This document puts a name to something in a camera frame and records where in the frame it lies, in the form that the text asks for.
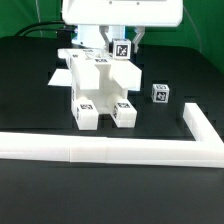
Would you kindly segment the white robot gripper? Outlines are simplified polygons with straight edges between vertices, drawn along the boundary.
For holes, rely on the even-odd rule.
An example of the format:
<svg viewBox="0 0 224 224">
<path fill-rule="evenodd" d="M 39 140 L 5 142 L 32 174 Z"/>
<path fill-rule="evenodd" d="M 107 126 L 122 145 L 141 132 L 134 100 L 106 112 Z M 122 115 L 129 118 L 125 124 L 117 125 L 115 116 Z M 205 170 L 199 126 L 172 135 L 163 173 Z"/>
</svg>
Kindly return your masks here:
<svg viewBox="0 0 224 224">
<path fill-rule="evenodd" d="M 109 25 L 135 27 L 132 46 L 137 53 L 144 27 L 177 27 L 181 23 L 183 0 L 63 0 L 62 18 L 69 25 L 103 25 L 99 32 L 107 53 L 112 52 Z"/>
</svg>

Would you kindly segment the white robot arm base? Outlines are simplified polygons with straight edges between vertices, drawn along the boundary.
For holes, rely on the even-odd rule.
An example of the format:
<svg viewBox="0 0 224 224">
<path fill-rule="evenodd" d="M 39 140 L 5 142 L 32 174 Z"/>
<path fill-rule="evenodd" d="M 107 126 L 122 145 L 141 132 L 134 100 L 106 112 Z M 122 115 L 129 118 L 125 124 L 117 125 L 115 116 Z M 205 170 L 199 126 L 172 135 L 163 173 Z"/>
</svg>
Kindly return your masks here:
<svg viewBox="0 0 224 224">
<path fill-rule="evenodd" d="M 103 48 L 105 40 L 100 33 L 99 25 L 79 25 L 75 29 L 76 36 L 72 39 L 72 43 L 81 45 L 86 48 Z M 124 26 L 110 26 L 105 35 L 109 41 L 113 39 L 125 38 Z"/>
</svg>

